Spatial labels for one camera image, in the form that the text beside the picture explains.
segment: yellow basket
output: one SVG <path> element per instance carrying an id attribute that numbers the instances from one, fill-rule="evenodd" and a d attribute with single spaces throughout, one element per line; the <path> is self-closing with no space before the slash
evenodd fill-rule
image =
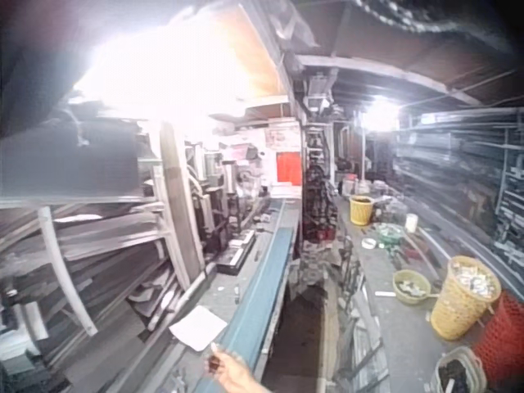
<path id="1" fill-rule="evenodd" d="M 351 197 L 351 222 L 355 225 L 368 225 L 373 212 L 373 203 L 367 196 Z"/>
<path id="2" fill-rule="evenodd" d="M 476 266 L 479 271 L 489 276 L 495 285 L 493 296 L 486 299 L 461 284 L 451 268 L 455 263 L 468 267 Z M 433 329 L 445 340 L 457 340 L 475 324 L 488 306 L 499 298 L 500 292 L 500 281 L 482 262 L 461 255 L 451 258 L 442 292 L 431 313 Z"/>

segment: white paper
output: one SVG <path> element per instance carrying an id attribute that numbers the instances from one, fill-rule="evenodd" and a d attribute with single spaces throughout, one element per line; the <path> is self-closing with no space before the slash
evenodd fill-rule
<path id="1" fill-rule="evenodd" d="M 202 352 L 228 324 L 206 307 L 198 305 L 184 319 L 169 327 L 186 346 Z"/>

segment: workbench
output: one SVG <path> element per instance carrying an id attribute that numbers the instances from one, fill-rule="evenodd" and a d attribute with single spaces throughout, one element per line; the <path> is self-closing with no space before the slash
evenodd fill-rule
<path id="1" fill-rule="evenodd" d="M 389 382 L 391 393 L 422 392 L 425 384 L 431 380 L 436 363 L 442 355 L 457 346 L 474 341 L 479 327 L 475 326 L 460 341 L 444 341 L 436 335 L 429 322 L 429 313 L 436 299 L 426 299 L 420 305 L 409 306 L 395 297 L 376 296 L 377 291 L 394 291 L 392 277 L 397 268 L 391 263 L 386 250 L 379 247 L 372 250 L 362 247 L 361 242 L 364 238 L 371 237 L 377 240 L 378 237 L 371 226 L 360 227 L 350 222 L 350 203 L 339 198 L 337 207 L 339 224 L 353 244 L 352 252 L 359 260 L 365 277 L 362 289 L 352 296 L 351 302 L 359 311 L 363 298 L 368 303 L 372 317 L 366 318 L 366 313 L 360 312 L 360 318 L 367 325 L 370 335 L 374 328 L 378 328 L 387 362 L 387 372 L 382 375 L 383 380 Z M 440 243 L 427 243 L 432 251 L 444 250 Z M 445 246 L 445 249 L 452 252 L 449 246 Z M 437 259 L 442 261 L 442 255 L 438 255 Z M 417 270 L 430 282 L 444 280 L 445 267 L 446 264 L 430 266 L 427 260 L 410 261 L 409 264 L 403 263 L 401 266 L 402 269 Z"/>
<path id="2" fill-rule="evenodd" d="M 271 220 L 264 225 L 264 231 L 257 233 L 255 244 L 251 252 L 246 257 L 246 261 L 237 276 L 227 274 L 216 274 L 210 280 L 209 287 L 197 296 L 194 305 L 202 305 L 211 312 L 219 316 L 228 323 L 228 326 L 215 340 L 222 343 L 225 336 L 228 335 L 228 329 L 238 329 L 236 318 L 249 318 L 249 315 L 241 315 L 240 307 L 249 294 L 250 289 L 257 284 L 255 278 L 259 277 L 260 270 L 264 264 L 274 263 L 269 260 L 268 253 L 274 248 L 273 244 L 277 241 L 275 234 L 279 229 L 292 232 L 289 244 L 283 245 L 286 248 L 286 266 L 283 274 L 278 277 L 278 291 L 274 300 L 274 307 L 271 312 L 267 330 L 265 330 L 264 339 L 261 347 L 256 349 L 256 362 L 253 365 L 255 375 L 260 378 L 264 371 L 264 366 L 268 358 L 269 347 L 271 346 L 275 328 L 282 309 L 284 292 L 287 286 L 287 275 L 289 274 L 289 260 L 296 239 L 296 229 L 301 215 L 301 203 L 296 199 L 272 200 L 268 212 L 272 212 Z M 238 287 L 240 299 L 236 299 L 235 287 Z M 254 313 L 256 307 L 251 307 L 250 313 Z M 186 391 L 217 391 L 218 386 L 215 382 L 206 376 L 204 365 L 206 357 L 210 354 L 208 350 L 198 353 L 187 347 L 178 340 L 170 337 L 166 332 L 163 342 L 166 345 L 164 354 L 158 359 L 152 370 L 145 376 L 141 387 L 137 390 L 143 392 L 171 392 L 175 389 L 173 375 L 179 372 L 183 375 L 183 381 L 186 384 Z"/>

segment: hand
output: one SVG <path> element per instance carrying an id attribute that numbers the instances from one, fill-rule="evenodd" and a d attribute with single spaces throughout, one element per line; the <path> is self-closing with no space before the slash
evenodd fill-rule
<path id="1" fill-rule="evenodd" d="M 206 362 L 207 372 L 222 385 L 228 393 L 262 393 L 267 392 L 251 375 L 244 361 L 221 350 L 215 343 L 211 344 L 213 354 Z"/>

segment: red basket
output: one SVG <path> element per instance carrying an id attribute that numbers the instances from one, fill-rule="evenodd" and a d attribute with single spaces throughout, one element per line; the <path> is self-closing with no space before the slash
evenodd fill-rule
<path id="1" fill-rule="evenodd" d="M 506 291 L 499 308 L 473 349 L 481 359 L 488 382 L 494 385 L 524 373 L 524 305 Z"/>

